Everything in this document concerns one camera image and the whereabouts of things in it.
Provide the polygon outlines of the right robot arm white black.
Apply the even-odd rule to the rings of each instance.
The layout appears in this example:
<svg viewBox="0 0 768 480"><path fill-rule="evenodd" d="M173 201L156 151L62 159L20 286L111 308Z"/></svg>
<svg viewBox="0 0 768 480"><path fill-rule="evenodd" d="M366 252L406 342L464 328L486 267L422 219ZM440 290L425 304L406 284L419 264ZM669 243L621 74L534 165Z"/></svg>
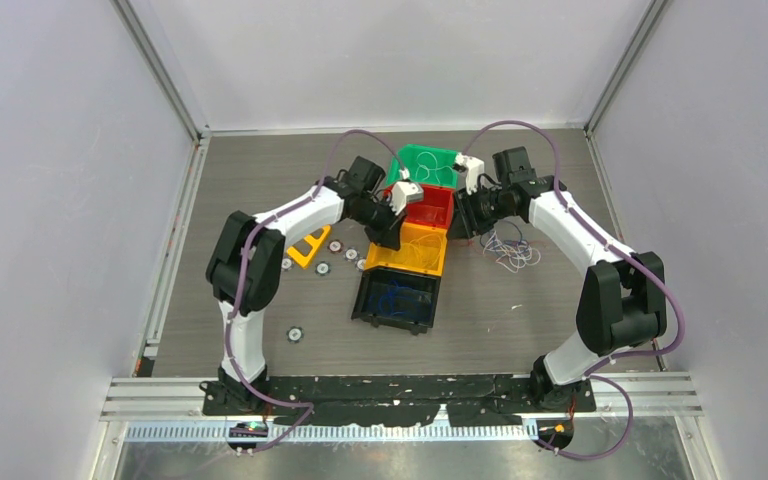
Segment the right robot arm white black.
<svg viewBox="0 0 768 480"><path fill-rule="evenodd" d="M653 252L638 253L593 224L565 186L540 176L525 148L494 154L489 184L482 160L458 153L453 169L465 185L454 195L448 237L471 239L496 223L519 217L545 234L582 274L575 331L540 356L528 378L528 394L544 410L556 410L610 355L625 353L662 336L667 306L659 283L664 265Z"/></svg>

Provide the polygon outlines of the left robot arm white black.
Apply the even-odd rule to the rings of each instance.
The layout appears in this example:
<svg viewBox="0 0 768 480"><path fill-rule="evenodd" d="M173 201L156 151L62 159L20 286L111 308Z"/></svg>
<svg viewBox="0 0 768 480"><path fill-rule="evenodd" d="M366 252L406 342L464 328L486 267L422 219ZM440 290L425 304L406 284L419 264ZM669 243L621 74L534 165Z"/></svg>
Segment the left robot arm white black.
<svg viewBox="0 0 768 480"><path fill-rule="evenodd" d="M324 176L300 197L267 212L241 211L226 220L206 268L206 279L223 315L223 359L218 382L240 412L258 412L267 398L263 327L267 306L280 284L286 250L306 236L349 219L370 242L400 246L407 208L424 191L401 170L385 198L376 196L384 170L357 157L351 167Z"/></svg>

